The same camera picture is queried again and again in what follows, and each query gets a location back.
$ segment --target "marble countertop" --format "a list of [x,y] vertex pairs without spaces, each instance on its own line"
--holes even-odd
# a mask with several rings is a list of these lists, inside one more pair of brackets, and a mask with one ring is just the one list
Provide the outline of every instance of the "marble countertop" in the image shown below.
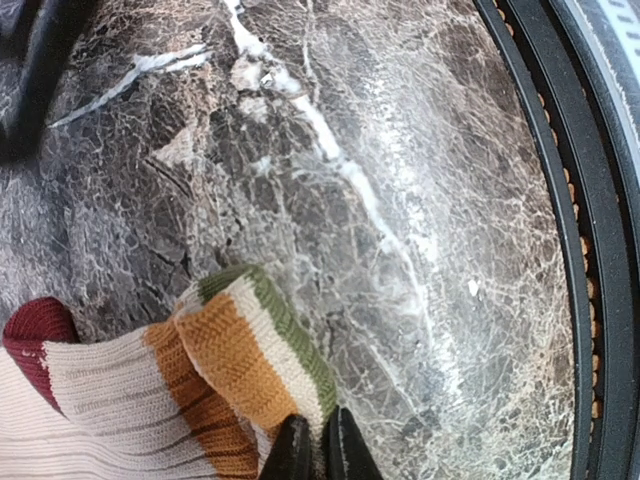
[[569,478],[562,253],[471,0],[104,0],[0,198],[2,321],[54,295],[105,340],[260,263],[385,478]]

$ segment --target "orange stripe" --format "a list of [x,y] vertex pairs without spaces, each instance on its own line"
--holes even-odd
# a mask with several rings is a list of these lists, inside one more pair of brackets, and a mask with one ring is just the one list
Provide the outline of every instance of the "orange stripe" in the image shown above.
[[287,416],[298,413],[228,294],[216,295],[204,310],[175,323],[198,372],[243,416],[272,430]]
[[214,392],[195,407],[187,408],[204,390],[211,387],[193,368],[173,322],[169,320],[150,326],[145,334],[145,342],[154,349],[156,363],[167,388],[183,409],[183,418],[218,478],[256,478],[256,449],[227,402]]

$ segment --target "white stripe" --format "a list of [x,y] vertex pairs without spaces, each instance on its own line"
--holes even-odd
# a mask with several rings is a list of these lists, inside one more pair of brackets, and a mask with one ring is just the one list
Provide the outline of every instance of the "white stripe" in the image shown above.
[[253,293],[253,285],[247,278],[240,277],[224,292],[233,299],[238,315],[246,319],[260,350],[284,383],[299,413],[309,422],[314,438],[319,440],[324,416],[316,384],[300,365],[295,352],[276,332],[269,312]]
[[204,309],[202,305],[202,299],[200,298],[200,284],[198,282],[193,282],[189,285],[178,301],[176,302],[176,306],[180,308],[175,308],[173,311],[173,317],[177,320],[185,315],[191,315],[194,313],[201,312]]
[[[140,472],[204,455],[198,441],[187,438],[191,429],[179,415],[153,348],[144,342],[145,332],[90,346],[44,343],[52,390],[65,416],[106,447],[102,458]],[[95,373],[81,375],[86,371]],[[161,425],[144,428],[156,423]],[[126,431],[133,428],[143,430]],[[187,440],[169,448],[181,438]],[[184,469],[193,475],[213,474],[207,459]]]
[[271,439],[267,432],[265,432],[259,425],[255,423],[251,424],[253,431],[256,437],[256,444],[258,447],[258,475],[262,472],[264,468],[264,464],[267,462],[267,457],[269,457],[269,453],[271,452]]
[[[80,358],[75,358],[76,364],[81,363]],[[51,367],[55,360],[48,363]],[[148,462],[139,457],[134,462],[125,452],[109,448],[101,438],[91,437],[90,429],[85,431],[51,408],[4,349],[0,349],[0,372],[0,478],[168,480],[213,476],[206,460],[171,468],[173,462],[169,458]],[[129,420],[126,411],[122,411],[121,422]],[[197,452],[192,446],[188,448],[190,451],[183,454],[185,459],[193,458]],[[176,458],[174,452],[167,453],[167,457]],[[38,456],[53,458],[34,461],[33,457]],[[169,467],[166,471],[144,472],[165,466]]]

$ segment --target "green stripe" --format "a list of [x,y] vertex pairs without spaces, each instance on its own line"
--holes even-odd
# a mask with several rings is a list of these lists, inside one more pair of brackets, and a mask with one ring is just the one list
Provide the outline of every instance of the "green stripe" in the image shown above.
[[260,305],[271,315],[276,332],[287,342],[298,357],[302,368],[315,383],[320,408],[327,421],[336,406],[336,385],[329,366],[320,356],[311,337],[300,327],[293,309],[280,296],[264,270],[251,266],[247,269],[246,275],[254,285],[254,294]]
[[253,267],[252,265],[236,265],[198,281],[198,296],[200,297],[202,305],[208,303],[209,300],[253,268],[257,267]]

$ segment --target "black rubber seal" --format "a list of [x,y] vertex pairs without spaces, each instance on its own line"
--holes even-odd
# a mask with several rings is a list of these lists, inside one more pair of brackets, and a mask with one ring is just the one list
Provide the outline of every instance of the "black rubber seal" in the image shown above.
[[593,243],[593,275],[600,290],[596,309],[603,325],[601,341],[596,341],[596,351],[602,358],[596,395],[603,400],[604,413],[602,420],[595,422],[589,476],[623,480],[633,449],[638,391],[632,385],[630,258],[613,173],[570,53],[551,18],[538,2],[504,0],[504,5],[508,6],[507,19],[511,17],[517,25],[516,44],[555,119],[552,124],[560,139],[560,157],[582,192],[579,227]]
[[[605,147],[612,170],[617,174],[618,191],[620,195],[620,206],[625,214],[627,226],[627,243],[633,246],[634,254],[634,282],[640,283],[638,273],[640,272],[640,184],[638,182],[638,167],[640,166],[640,150],[637,146],[631,146],[634,136],[634,126],[626,118],[626,106],[620,98],[612,94],[611,89],[617,88],[619,77],[610,75],[609,83],[605,79],[606,70],[609,69],[608,61],[601,54],[600,46],[595,44],[595,40],[585,38],[584,30],[589,31],[591,26],[586,23],[577,8],[570,7],[565,0],[549,0],[549,9],[553,12],[554,18],[558,20],[561,29],[566,32],[566,42],[570,44],[571,50],[576,53],[575,61],[579,64],[579,74],[583,83],[587,84],[593,94],[590,96],[595,104],[592,110],[596,114],[596,120],[600,127],[600,134],[606,139]],[[640,311],[640,287],[635,289],[635,311]],[[640,332],[634,332],[634,344],[640,345]],[[631,353],[638,356],[636,350]],[[638,365],[634,378],[640,378]],[[628,478],[637,480],[640,478],[640,438],[637,432],[640,431],[640,412],[636,421],[635,445],[633,448],[633,458]]]
[[[589,316],[589,298],[587,295],[587,278],[584,271],[580,234],[575,220],[573,205],[569,195],[563,172],[563,162],[558,148],[555,146],[551,128],[547,122],[544,109],[538,97],[538,86],[532,78],[532,71],[511,37],[492,0],[475,0],[476,6],[485,21],[487,28],[496,42],[507,68],[516,84],[524,113],[529,121],[531,131],[540,155],[542,170],[547,180],[551,203],[556,215],[556,223],[560,234],[560,244],[565,258],[567,287],[573,319],[573,342],[575,361],[575,420],[573,436],[573,453],[571,478],[583,480],[589,465],[589,435],[591,426],[592,404],[592,353],[591,353],[591,320]],[[536,4],[532,0],[522,2],[508,2],[510,9],[517,3],[519,22],[536,21],[536,6],[524,14],[527,4]],[[514,29],[520,25],[514,21]],[[537,32],[527,30],[525,38],[531,38]],[[577,168],[569,169],[573,175]]]

